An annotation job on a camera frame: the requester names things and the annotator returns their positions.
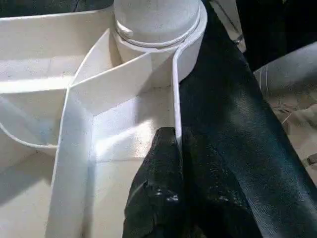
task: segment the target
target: dark cloth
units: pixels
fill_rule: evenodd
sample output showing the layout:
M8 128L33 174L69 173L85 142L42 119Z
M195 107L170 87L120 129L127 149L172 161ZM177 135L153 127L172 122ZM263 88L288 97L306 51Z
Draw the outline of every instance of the dark cloth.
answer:
M252 71L317 41L313 0L236 0L236 3Z
M0 0L0 17L97 10L112 3L113 0Z
M245 194L263 237L316 237L316 187L243 55L206 6L209 22L198 62L180 85L183 130L204 135L208 150L200 158L210 151L220 155L240 185L231 188ZM199 140L183 141L183 150Z

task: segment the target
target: white plastic compartment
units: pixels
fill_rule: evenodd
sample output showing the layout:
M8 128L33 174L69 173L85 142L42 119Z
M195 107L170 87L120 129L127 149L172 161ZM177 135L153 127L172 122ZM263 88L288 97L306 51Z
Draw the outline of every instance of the white plastic compartment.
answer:
M0 19L0 237L45 237L67 88L121 63L112 25L111 7Z
M173 126L180 142L178 81L195 65L201 15L168 49L124 42L111 7L0 19L12 41L0 39L12 52L0 56L1 237L121 236L128 190L156 130Z

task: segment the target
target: gray fabric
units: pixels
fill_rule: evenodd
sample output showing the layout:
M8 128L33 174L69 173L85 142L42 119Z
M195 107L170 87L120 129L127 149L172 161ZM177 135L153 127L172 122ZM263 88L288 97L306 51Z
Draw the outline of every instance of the gray fabric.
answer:
M317 86L317 43L276 59L254 72L264 96L296 94Z
M112 3L113 0L0 0L0 17L96 10Z

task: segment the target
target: curved plastic strip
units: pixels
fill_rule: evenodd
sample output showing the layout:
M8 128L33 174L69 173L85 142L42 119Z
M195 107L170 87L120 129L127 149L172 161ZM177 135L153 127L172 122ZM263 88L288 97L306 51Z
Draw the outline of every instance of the curved plastic strip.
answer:
M190 36L176 51L173 58L173 90L174 90L174 110L175 110L175 134L177 142L181 146L182 123L179 101L179 82L182 81L193 70L199 49L203 40L204 32L207 25L207 12L201 2L201 20L195 34Z
M56 149L64 97L65 90L2 94L0 128L26 146Z

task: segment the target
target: white surface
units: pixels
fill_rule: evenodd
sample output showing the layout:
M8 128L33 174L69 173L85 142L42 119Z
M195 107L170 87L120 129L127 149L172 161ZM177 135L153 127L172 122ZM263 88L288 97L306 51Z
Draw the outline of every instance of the white surface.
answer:
M116 27L132 44L161 47L185 39L195 29L199 0L115 0Z
M53 157L35 153L0 174L1 237L44 237L53 166Z

